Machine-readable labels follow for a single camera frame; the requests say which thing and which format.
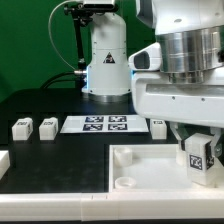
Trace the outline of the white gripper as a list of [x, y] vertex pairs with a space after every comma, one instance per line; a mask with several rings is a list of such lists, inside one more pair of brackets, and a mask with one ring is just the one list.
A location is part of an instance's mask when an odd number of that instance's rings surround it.
[[224, 138], [224, 66], [207, 70], [201, 84], [171, 84], [159, 72], [160, 45], [154, 43], [128, 58], [132, 77], [132, 100], [137, 114], [150, 119], [170, 121], [170, 129], [182, 151], [187, 132], [181, 123], [211, 128], [211, 151], [222, 155]]

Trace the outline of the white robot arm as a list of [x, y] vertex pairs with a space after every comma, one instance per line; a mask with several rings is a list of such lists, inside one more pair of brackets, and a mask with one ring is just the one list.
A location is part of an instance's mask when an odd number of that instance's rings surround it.
[[104, 99], [132, 96], [142, 117], [211, 129], [207, 150], [221, 154], [224, 129], [224, 0], [135, 0], [136, 17], [155, 30], [155, 42], [127, 56], [125, 23], [115, 0], [84, 0], [93, 13], [87, 92]]

